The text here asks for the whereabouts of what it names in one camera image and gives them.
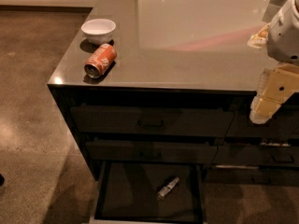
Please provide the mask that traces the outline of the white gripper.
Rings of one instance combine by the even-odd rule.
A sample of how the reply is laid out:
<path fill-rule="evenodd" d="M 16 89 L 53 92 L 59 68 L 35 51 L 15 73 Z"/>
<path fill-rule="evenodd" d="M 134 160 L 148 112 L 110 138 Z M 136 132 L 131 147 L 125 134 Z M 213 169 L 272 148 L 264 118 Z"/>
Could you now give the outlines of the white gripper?
<path fill-rule="evenodd" d="M 287 0 L 278 13 L 247 45 L 261 49 L 267 43 L 268 56 L 280 63 L 264 69 L 256 95 L 250 105 L 249 118 L 254 124 L 265 124 L 280 107 L 299 91 L 299 0 Z"/>

